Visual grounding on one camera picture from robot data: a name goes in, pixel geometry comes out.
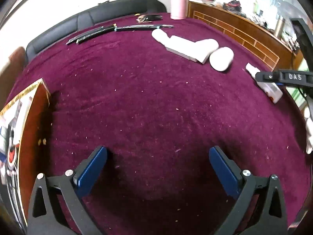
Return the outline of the white gloved right hand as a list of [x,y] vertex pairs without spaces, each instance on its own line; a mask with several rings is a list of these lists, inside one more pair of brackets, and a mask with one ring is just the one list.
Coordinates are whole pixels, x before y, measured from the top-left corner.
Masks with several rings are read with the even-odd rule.
[[312,153],[312,144],[313,144],[313,136],[312,136],[312,119],[310,117],[309,107],[306,106],[303,111],[303,116],[306,122],[306,153]]

